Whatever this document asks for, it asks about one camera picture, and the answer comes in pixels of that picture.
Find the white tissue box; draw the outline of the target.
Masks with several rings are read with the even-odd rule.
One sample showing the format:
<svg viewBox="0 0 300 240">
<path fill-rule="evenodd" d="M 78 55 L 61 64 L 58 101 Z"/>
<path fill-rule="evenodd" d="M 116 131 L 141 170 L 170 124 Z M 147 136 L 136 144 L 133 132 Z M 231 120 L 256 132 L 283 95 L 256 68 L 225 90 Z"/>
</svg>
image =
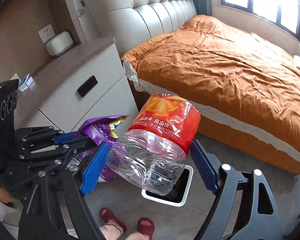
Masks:
<svg viewBox="0 0 300 240">
<path fill-rule="evenodd" d="M 74 46 L 74 41 L 68 31 L 64 31 L 46 43 L 46 49 L 51 57 L 59 57 Z"/>
</svg>

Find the red slipper right foot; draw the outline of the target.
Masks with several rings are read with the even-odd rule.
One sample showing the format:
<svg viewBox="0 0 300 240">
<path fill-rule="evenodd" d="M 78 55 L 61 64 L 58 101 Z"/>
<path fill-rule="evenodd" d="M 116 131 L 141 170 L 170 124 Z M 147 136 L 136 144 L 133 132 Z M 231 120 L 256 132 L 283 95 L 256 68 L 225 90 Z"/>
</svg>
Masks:
<svg viewBox="0 0 300 240">
<path fill-rule="evenodd" d="M 149 218 L 140 218 L 137 224 L 137 230 L 143 234 L 146 239 L 152 240 L 155 225 Z"/>
</svg>

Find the bed with orange cover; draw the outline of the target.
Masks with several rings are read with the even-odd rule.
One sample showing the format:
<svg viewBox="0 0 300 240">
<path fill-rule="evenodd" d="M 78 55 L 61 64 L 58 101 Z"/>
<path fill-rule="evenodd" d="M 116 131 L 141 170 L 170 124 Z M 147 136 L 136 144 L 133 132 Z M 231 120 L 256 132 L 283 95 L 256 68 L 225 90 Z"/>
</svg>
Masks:
<svg viewBox="0 0 300 240">
<path fill-rule="evenodd" d="M 282 48 L 198 15 L 121 60 L 137 91 L 191 101 L 200 133 L 300 175 L 300 68 Z"/>
</svg>

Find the red slipper foot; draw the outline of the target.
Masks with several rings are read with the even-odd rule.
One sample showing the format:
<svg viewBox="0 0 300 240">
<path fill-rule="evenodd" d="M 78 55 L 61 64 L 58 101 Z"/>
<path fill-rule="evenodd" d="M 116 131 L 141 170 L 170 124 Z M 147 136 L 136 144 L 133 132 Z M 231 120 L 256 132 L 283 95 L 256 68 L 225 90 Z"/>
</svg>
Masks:
<svg viewBox="0 0 300 240">
<path fill-rule="evenodd" d="M 137 230 L 143 234 L 146 239 L 152 240 L 155 225 L 149 218 L 140 218 L 137 224 Z"/>
<path fill-rule="evenodd" d="M 111 209 L 103 207 L 100 210 L 100 216 L 107 225 L 115 226 L 115 228 L 117 228 L 121 234 L 126 233 L 126 225 L 115 216 Z"/>
</svg>

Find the clear plastic wrapper on nightstand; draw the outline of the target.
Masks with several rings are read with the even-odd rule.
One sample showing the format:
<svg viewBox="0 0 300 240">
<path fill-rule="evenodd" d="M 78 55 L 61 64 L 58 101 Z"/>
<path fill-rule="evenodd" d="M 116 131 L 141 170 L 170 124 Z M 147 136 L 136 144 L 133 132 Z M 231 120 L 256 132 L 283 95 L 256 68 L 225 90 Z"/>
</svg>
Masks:
<svg viewBox="0 0 300 240">
<path fill-rule="evenodd" d="M 15 73 L 12 77 L 11 80 L 18 80 L 19 85 L 18 85 L 18 90 L 20 92 L 24 92 L 25 90 L 29 89 L 31 85 L 34 83 L 34 79 L 32 75 L 26 74 L 24 77 L 20 78 L 17 73 Z"/>
</svg>

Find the clear bottle red label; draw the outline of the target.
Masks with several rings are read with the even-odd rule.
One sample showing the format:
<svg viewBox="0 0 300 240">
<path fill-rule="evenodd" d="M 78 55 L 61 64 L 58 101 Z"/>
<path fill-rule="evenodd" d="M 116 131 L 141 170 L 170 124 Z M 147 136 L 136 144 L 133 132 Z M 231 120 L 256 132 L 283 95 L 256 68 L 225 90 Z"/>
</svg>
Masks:
<svg viewBox="0 0 300 240">
<path fill-rule="evenodd" d="M 106 165 L 133 185 L 165 196 L 184 170 L 199 123 L 200 113 L 186 99 L 150 96 L 111 147 Z"/>
</svg>

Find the cream padded headboard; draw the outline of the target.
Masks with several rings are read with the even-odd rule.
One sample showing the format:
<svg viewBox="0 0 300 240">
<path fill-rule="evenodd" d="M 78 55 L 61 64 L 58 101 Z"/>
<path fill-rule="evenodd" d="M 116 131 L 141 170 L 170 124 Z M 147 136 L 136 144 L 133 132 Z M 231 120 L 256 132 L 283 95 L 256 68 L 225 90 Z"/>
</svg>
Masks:
<svg viewBox="0 0 300 240">
<path fill-rule="evenodd" d="M 99 33 L 114 38 L 120 56 L 181 28 L 196 16 L 193 0 L 83 0 Z"/>
</svg>

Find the white wall socket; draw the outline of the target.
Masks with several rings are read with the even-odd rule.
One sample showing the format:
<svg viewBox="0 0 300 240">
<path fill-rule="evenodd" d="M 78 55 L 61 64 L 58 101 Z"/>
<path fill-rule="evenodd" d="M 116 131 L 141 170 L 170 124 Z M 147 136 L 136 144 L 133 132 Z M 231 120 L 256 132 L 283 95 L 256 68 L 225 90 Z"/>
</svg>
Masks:
<svg viewBox="0 0 300 240">
<path fill-rule="evenodd" d="M 40 31 L 38 31 L 38 34 L 42 43 L 46 43 L 56 35 L 52 24 L 49 24 Z"/>
</svg>

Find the white square trash bin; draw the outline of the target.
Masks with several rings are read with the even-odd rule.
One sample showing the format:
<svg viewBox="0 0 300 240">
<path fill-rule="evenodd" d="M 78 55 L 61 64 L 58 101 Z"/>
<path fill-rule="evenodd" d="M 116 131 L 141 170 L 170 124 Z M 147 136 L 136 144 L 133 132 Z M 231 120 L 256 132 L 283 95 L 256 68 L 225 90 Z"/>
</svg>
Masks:
<svg viewBox="0 0 300 240">
<path fill-rule="evenodd" d="M 142 189 L 141 195 L 147 200 L 151 200 L 156 203 L 165 204 L 173 207 L 182 207 L 185 205 L 190 186 L 193 178 L 193 168 L 190 165 L 185 165 L 185 168 L 173 185 L 172 190 L 165 196 L 151 193 Z"/>
</svg>

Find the red slipper left foot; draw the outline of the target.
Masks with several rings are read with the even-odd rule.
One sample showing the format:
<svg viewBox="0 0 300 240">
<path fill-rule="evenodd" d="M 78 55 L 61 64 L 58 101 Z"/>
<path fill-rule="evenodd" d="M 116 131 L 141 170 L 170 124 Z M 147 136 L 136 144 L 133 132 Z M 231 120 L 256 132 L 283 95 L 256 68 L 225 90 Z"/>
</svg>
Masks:
<svg viewBox="0 0 300 240">
<path fill-rule="evenodd" d="M 115 226 L 115 228 L 117 228 L 121 234 L 126 233 L 126 225 L 115 216 L 111 209 L 103 207 L 100 210 L 100 216 L 107 225 Z"/>
</svg>

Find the white nightstand with drawers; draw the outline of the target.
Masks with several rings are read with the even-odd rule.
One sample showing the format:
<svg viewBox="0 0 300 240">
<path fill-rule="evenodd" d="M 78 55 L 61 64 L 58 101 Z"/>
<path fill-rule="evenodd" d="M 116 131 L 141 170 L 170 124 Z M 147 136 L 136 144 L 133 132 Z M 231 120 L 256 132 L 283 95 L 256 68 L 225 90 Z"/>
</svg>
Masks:
<svg viewBox="0 0 300 240">
<path fill-rule="evenodd" d="M 102 38 L 75 46 L 40 68 L 30 87 L 18 94 L 14 126 L 72 132 L 90 118 L 126 115 L 115 129 L 121 135 L 137 114 L 115 41 Z"/>
</svg>

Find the purple snack bag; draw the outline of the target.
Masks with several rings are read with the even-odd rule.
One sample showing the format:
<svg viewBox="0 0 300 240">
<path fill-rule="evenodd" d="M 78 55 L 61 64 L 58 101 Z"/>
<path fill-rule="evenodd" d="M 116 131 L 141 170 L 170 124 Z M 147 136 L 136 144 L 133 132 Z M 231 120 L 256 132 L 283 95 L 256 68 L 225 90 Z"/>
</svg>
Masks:
<svg viewBox="0 0 300 240">
<path fill-rule="evenodd" d="M 93 151 L 97 146 L 100 146 L 102 142 L 106 142 L 109 147 L 113 146 L 118 138 L 114 132 L 115 128 L 125 122 L 126 119 L 126 115 L 112 115 L 87 119 L 72 138 L 79 139 L 89 137 L 94 142 L 94 146 L 81 153 L 74 154 L 73 158 L 82 161 L 84 157 L 93 154 Z"/>
</svg>

